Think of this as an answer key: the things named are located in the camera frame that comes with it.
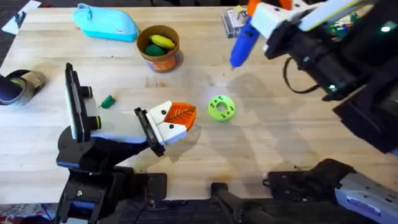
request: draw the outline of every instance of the small box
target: small box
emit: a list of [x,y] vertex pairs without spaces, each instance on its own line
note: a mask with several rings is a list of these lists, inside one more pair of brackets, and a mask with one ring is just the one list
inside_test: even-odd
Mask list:
[[227,38],[235,38],[246,22],[246,7],[237,6],[221,12]]

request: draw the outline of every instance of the green ball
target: green ball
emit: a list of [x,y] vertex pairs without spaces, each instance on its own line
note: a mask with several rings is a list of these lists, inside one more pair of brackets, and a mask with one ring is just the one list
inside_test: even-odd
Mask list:
[[209,101],[209,115],[216,121],[227,121],[231,119],[236,111],[234,101],[228,96],[215,96]]
[[151,44],[145,48],[145,54],[156,57],[165,55],[166,53],[158,45]]

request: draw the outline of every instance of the light blue pencil case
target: light blue pencil case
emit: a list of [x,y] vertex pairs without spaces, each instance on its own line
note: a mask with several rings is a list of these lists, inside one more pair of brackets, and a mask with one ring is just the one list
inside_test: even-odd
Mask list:
[[73,20],[89,37],[133,42],[139,29],[131,17],[120,10],[93,7],[79,3]]

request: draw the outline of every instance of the sticker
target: sticker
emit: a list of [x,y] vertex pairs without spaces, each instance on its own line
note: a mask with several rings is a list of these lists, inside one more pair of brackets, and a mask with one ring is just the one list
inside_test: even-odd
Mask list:
[[167,60],[163,61],[163,62],[150,62],[148,61],[148,63],[150,64],[150,68],[154,69],[157,72],[166,72],[171,70],[172,68],[174,68],[174,66],[176,66],[177,62],[175,57],[170,57]]
[[116,32],[117,32],[118,34],[124,34],[124,29],[116,29]]
[[238,20],[238,18],[236,18],[235,12],[233,9],[226,11],[227,15],[229,17],[229,20],[232,23],[232,27],[234,28],[240,28],[244,25],[244,21],[243,20]]
[[362,208],[363,210],[365,210],[365,211],[367,211],[369,213],[372,213],[373,215],[376,215],[378,217],[381,216],[380,209],[376,208],[373,205],[370,205],[370,204],[368,204],[366,202],[362,202],[362,201],[360,201],[358,199],[355,199],[353,197],[350,197],[350,196],[346,196],[346,199],[347,199],[348,203],[350,203],[352,205],[355,205],[358,208]]

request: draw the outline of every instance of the black clamp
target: black clamp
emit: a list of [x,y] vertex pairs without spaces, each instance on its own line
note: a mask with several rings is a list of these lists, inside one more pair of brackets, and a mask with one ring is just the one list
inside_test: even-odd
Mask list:
[[136,108],[134,110],[135,114],[137,115],[139,122],[147,136],[147,142],[149,144],[150,149],[156,154],[156,156],[160,157],[164,155],[165,149],[164,146],[160,144],[159,140],[157,139],[152,126],[150,125],[148,118],[146,116],[147,111],[141,110],[141,108]]

